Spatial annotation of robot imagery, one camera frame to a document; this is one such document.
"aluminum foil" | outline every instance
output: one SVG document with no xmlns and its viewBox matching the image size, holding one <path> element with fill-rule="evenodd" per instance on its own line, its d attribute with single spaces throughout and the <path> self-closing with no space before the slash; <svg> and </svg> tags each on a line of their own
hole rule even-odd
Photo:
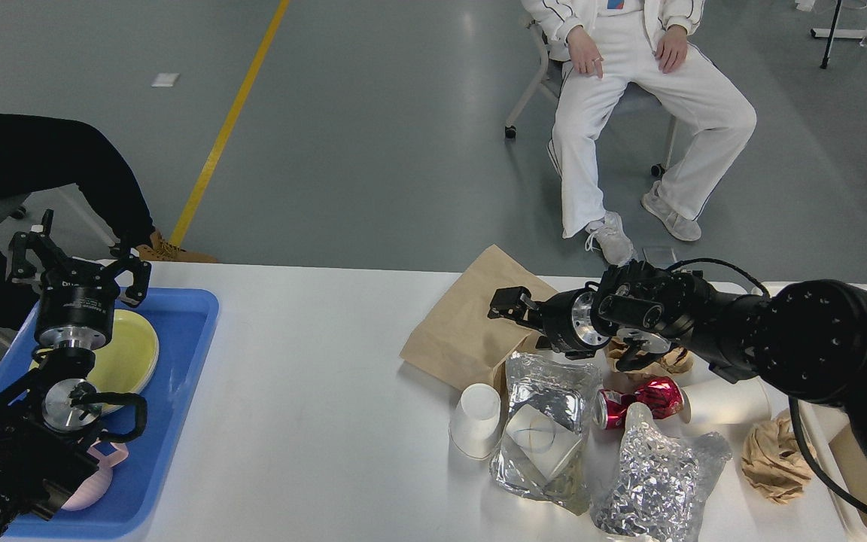
<svg viewBox="0 0 867 542">
<path fill-rule="evenodd" d="M 661 542 L 695 542 L 704 502 L 732 459 L 732 449 L 714 432 L 694 439 L 665 436 L 646 405 L 634 403 L 619 458 L 613 489 L 593 511 L 595 525 Z"/>
<path fill-rule="evenodd" d="M 520 352 L 510 354 L 506 371 L 510 391 L 508 419 L 529 404 L 582 440 L 567 460 L 567 467 L 553 480 L 547 480 L 504 432 L 499 452 L 491 460 L 491 475 L 506 490 L 521 497 L 556 502 L 575 514 L 583 514 L 591 507 L 591 496 L 584 481 L 582 455 L 591 430 L 600 371 L 592 364 L 568 366 Z"/>
</svg>

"chair wheel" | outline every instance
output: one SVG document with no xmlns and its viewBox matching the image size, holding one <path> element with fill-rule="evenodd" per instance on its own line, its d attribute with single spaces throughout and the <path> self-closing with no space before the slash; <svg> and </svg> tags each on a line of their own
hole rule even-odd
<svg viewBox="0 0 867 542">
<path fill-rule="evenodd" d="M 15 220 L 22 220 L 28 213 L 29 212 L 25 209 L 25 206 L 17 206 L 13 212 L 9 213 L 9 216 L 13 217 Z"/>
</svg>

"crushed soda can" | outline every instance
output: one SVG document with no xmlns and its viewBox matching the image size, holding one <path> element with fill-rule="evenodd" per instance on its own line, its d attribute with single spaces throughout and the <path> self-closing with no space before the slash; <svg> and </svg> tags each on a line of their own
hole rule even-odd
<svg viewBox="0 0 867 542">
<path fill-rule="evenodd" d="M 634 397 L 651 409 L 654 419 L 674 416 L 684 408 L 684 394 L 669 376 L 657 376 L 638 385 Z"/>
<path fill-rule="evenodd" d="M 595 408 L 593 409 L 595 425 L 601 429 L 623 428 L 627 407 L 636 400 L 634 394 L 622 394 L 620 391 L 600 388 L 595 397 Z"/>
</svg>

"chair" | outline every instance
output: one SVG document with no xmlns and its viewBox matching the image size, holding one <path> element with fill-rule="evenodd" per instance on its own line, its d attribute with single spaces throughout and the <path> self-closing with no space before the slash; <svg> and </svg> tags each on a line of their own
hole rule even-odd
<svg viewBox="0 0 867 542">
<path fill-rule="evenodd" d="M 8 198 L 0 199 L 0 224 L 5 222 L 9 217 L 15 220 L 24 219 L 29 213 L 22 203 L 28 198 L 28 194 L 20 194 L 18 196 L 8 196 Z"/>
<path fill-rule="evenodd" d="M 517 137 L 517 127 L 515 122 L 517 117 L 520 117 L 527 102 L 534 96 L 538 90 L 547 96 L 555 105 L 557 105 L 558 97 L 561 92 L 561 68 L 564 62 L 552 61 L 548 56 L 547 37 L 540 30 L 540 24 L 530 15 L 524 17 L 523 21 L 526 28 L 531 32 L 534 45 L 537 46 L 537 58 L 540 60 L 540 67 L 537 73 L 534 73 L 534 78 L 520 96 L 520 100 L 510 110 L 507 120 L 503 122 L 503 137 L 514 139 Z M 661 102 L 658 102 L 657 97 L 647 90 L 641 89 L 638 85 L 632 83 L 624 90 L 624 96 L 617 102 L 617 106 L 613 109 L 613 114 L 627 114 L 637 111 L 645 111 L 650 109 L 662 109 Z M 655 178 L 661 178 L 668 166 L 671 164 L 671 155 L 674 153 L 674 137 L 677 133 L 677 118 L 672 114 L 671 122 L 668 123 L 668 140 L 665 143 L 664 159 L 651 166 L 651 175 Z"/>
</svg>

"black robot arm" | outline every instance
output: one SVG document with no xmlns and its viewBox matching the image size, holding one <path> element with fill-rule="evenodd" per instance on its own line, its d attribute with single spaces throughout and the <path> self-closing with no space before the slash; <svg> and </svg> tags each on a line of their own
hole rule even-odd
<svg viewBox="0 0 867 542">
<path fill-rule="evenodd" d="M 52 518 L 96 472 L 87 450 L 97 440 L 129 442 L 142 435 L 147 404 L 138 394 L 99 392 L 87 381 L 93 350 L 113 339 L 114 302 L 140 304 L 148 289 L 148 262 L 123 253 L 107 267 L 68 257 L 49 238 L 52 211 L 40 227 L 10 244 L 9 280 L 41 292 L 35 319 L 38 367 L 0 391 L 0 536 L 20 514 Z M 42 271 L 27 260 L 33 251 Z M 133 284 L 120 295 L 118 275 Z M 113 433 L 99 418 L 103 404 L 130 405 L 133 429 Z"/>
<path fill-rule="evenodd" d="M 574 358 L 592 357 L 606 336 L 646 351 L 681 344 L 732 383 L 760 375 L 790 397 L 844 409 L 867 457 L 867 291 L 852 285 L 726 294 L 698 274 L 635 261 L 547 302 L 526 288 L 500 289 L 488 317 L 540 330 Z"/>
</svg>

